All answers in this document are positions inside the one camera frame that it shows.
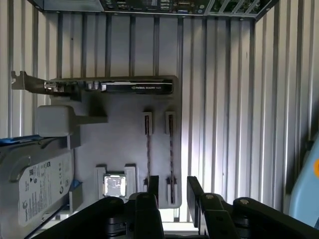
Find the hard drive label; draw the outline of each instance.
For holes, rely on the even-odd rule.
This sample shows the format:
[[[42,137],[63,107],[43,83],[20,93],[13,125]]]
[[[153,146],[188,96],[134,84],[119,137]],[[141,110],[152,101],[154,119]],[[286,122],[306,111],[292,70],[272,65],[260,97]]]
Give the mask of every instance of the hard drive label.
[[[72,176],[71,153],[26,168],[19,180],[19,224],[42,217],[68,193]]]

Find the usb port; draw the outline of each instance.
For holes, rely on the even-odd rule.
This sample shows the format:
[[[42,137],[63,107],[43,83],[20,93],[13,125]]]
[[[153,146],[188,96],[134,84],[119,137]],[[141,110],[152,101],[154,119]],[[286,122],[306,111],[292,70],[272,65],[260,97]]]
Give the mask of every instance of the usb port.
[[[178,5],[190,5],[190,2],[188,2],[188,1],[179,1]]]
[[[187,10],[178,10],[177,14],[188,14]]]

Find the blue object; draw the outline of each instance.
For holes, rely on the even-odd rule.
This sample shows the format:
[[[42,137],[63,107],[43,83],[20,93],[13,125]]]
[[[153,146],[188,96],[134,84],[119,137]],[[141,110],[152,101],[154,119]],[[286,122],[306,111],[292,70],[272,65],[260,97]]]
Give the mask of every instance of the blue object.
[[[2,138],[0,139],[0,146],[14,144],[14,143],[24,143],[28,141],[41,140],[43,137],[39,135],[29,135],[22,137],[14,137],[14,138]]]
[[[74,179],[72,181],[72,184],[71,184],[71,187],[70,187],[70,191],[72,191],[73,189],[77,188],[80,184],[81,184],[81,182],[79,180]]]
[[[315,166],[318,160],[317,135],[293,188],[289,208],[289,216],[314,228],[319,227],[319,175],[315,174],[315,170],[319,171]]]

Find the hard drive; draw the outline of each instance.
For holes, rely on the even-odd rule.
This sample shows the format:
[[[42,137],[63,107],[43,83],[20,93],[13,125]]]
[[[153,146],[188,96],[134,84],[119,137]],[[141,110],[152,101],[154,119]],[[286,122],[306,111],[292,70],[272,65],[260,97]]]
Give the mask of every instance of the hard drive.
[[[0,237],[25,238],[68,203],[74,175],[66,137],[0,146]]]

